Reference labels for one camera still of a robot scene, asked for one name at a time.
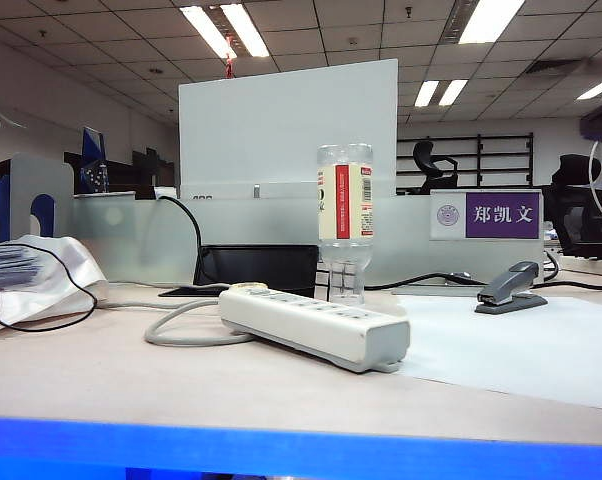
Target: bottle label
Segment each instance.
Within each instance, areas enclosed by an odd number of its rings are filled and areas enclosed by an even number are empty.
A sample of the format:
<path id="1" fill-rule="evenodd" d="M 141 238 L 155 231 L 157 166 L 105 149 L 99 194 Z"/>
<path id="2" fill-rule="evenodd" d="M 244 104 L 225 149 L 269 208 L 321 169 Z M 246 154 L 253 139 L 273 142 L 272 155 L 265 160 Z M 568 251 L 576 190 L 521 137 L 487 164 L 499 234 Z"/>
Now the bottle label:
<path id="1" fill-rule="evenodd" d="M 319 168 L 319 238 L 372 238 L 372 168 L 326 165 Z"/>

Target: power strip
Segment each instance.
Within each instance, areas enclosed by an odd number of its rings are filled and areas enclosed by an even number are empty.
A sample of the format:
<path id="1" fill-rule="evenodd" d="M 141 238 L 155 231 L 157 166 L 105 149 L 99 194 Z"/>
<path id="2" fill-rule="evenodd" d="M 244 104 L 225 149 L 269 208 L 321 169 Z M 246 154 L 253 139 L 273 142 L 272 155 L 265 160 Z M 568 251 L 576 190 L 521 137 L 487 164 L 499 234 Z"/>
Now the power strip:
<path id="1" fill-rule="evenodd" d="M 303 352 L 339 367 L 394 372 L 410 344 L 410 324 L 394 317 L 254 284 L 219 296 L 225 325 Z"/>

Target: black cable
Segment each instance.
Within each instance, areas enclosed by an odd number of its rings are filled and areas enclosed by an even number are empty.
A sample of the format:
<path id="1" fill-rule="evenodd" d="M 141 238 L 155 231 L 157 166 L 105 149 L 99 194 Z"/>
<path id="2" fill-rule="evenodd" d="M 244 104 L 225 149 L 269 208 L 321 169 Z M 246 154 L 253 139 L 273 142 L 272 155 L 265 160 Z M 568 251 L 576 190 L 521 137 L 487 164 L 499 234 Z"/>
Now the black cable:
<path id="1" fill-rule="evenodd" d="M 199 274 L 199 270 L 201 269 L 201 229 L 199 228 L 197 219 L 194 218 L 194 215 L 192 215 L 192 212 L 188 209 L 188 207 L 186 207 L 183 203 L 181 203 L 176 198 L 166 197 L 166 196 L 162 195 L 159 198 L 157 198 L 157 200 L 168 200 L 168 201 L 174 203 L 181 210 L 183 210 L 183 212 L 188 216 L 188 218 L 190 219 L 190 222 L 192 222 L 192 225 L 194 226 L 194 232 L 196 233 L 196 236 L 197 236 L 197 261 L 194 265 L 194 276 L 192 278 L 192 283 L 196 284 L 198 281 L 197 277 Z"/>
<path id="2" fill-rule="evenodd" d="M 552 255 L 550 255 L 550 252 L 548 252 L 547 250 L 544 250 L 543 252 L 550 259 L 550 262 L 552 262 L 552 266 L 554 267 L 550 275 L 548 275 L 547 277 L 543 277 L 543 281 L 547 282 L 548 280 L 552 280 L 559 274 L 559 264 L 557 263 L 555 258 Z"/>
<path id="3" fill-rule="evenodd" d="M 561 280 L 558 282 L 541 283 L 539 285 L 533 285 L 532 287 L 530 287 L 530 289 L 536 290 L 538 288 L 548 288 L 548 287 L 578 287 L 578 288 L 586 288 L 588 290 L 602 291 L 602 285 L 591 285 L 589 283 L 572 282 L 570 280 Z"/>
<path id="4" fill-rule="evenodd" d="M 79 322 L 82 322 L 83 320 L 85 320 L 86 318 L 88 318 L 90 315 L 92 315 L 92 312 L 94 312 L 94 310 L 97 308 L 97 297 L 95 297 L 94 295 L 92 295 L 91 292 L 89 292 L 88 290 L 86 290 L 85 288 L 83 288 L 81 285 L 79 285 L 77 282 L 74 281 L 74 279 L 72 278 L 72 275 L 70 274 L 70 270 L 68 269 L 67 265 L 65 263 L 63 263 L 63 260 L 61 260 L 54 252 L 51 252 L 50 250 L 46 250 L 45 248 L 40 248 L 40 247 L 35 247 L 32 245 L 28 245 L 26 243 L 9 243 L 8 245 L 10 246 L 15 246 L 15 247 L 25 247 L 25 248 L 31 248 L 33 250 L 37 250 L 39 252 L 43 252 L 43 253 L 47 253 L 49 255 L 52 255 L 57 262 L 59 262 L 59 264 L 63 267 L 63 270 L 65 270 L 65 274 L 68 277 L 68 280 L 70 280 L 70 283 L 72 283 L 72 285 L 74 285 L 75 287 L 77 287 L 79 290 L 81 290 L 82 292 L 86 293 L 87 295 L 90 296 L 90 298 L 92 298 L 92 307 L 90 308 L 90 310 L 88 310 L 85 315 L 83 315 L 82 317 L 78 318 L 77 320 L 73 320 L 70 323 L 64 323 L 63 325 L 56 325 L 54 327 L 45 327 L 45 328 L 21 328 L 21 327 L 15 327 L 14 325 L 9 325 L 5 322 L 3 322 L 0 319 L 0 325 L 5 327 L 5 328 L 9 328 L 10 330 L 16 330 L 18 332 L 28 332 L 28 333 L 39 333 L 39 332 L 51 332 L 52 330 L 60 330 L 62 328 L 66 328 L 66 327 L 70 327 L 72 325 L 76 325 Z"/>
<path id="5" fill-rule="evenodd" d="M 373 291 L 373 290 L 385 290 L 386 288 L 395 288 L 401 287 L 403 285 L 409 285 L 411 283 L 420 282 L 422 280 L 429 280 L 431 278 L 443 278 L 445 280 L 449 280 L 451 282 L 458 283 L 459 285 L 485 285 L 483 282 L 478 282 L 476 280 L 471 280 L 465 277 L 459 277 L 458 275 L 452 275 L 449 273 L 428 273 L 427 275 L 421 275 L 419 277 L 409 278 L 407 280 L 402 280 L 396 283 L 389 283 L 387 285 L 368 285 L 365 287 L 365 290 Z"/>

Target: ceiling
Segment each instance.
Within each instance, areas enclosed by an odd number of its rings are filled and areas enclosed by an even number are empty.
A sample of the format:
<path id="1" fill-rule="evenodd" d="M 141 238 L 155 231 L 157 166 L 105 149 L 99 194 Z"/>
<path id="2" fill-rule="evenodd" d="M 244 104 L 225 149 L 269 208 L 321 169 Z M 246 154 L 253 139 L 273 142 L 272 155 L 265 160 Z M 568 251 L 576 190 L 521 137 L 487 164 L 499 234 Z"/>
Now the ceiling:
<path id="1" fill-rule="evenodd" d="M 224 76 L 177 7 L 236 1 L 0 0 L 0 41 L 176 123 L 179 84 Z M 400 124 L 574 117 L 602 103 L 575 101 L 602 81 L 602 0 L 526 0 L 497 42 L 471 45 L 438 45 L 454 0 L 244 3 L 272 56 L 236 59 L 237 77 L 397 58 Z M 524 73 L 535 60 L 567 58 L 593 62 L 569 75 Z M 423 80 L 452 79 L 469 79 L 452 106 L 414 107 Z"/>

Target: beige desk surface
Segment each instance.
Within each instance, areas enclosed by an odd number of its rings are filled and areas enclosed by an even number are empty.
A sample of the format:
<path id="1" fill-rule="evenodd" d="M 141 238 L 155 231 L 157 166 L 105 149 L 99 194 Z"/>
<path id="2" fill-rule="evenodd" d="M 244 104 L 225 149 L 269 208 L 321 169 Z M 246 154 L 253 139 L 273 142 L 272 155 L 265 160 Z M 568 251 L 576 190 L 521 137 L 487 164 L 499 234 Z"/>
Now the beige desk surface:
<path id="1" fill-rule="evenodd" d="M 116 287 L 111 301 L 155 294 Z M 569 287 L 543 294 L 602 303 L 602 293 Z M 383 292 L 370 298 L 393 302 Z M 0 417 L 602 444 L 601 409 L 403 375 L 357 375 L 262 342 L 157 347 L 143 332 L 160 315 L 100 310 L 60 331 L 1 331 Z M 179 324 L 194 325 L 197 334 L 227 333 L 213 315 L 184 316 Z"/>

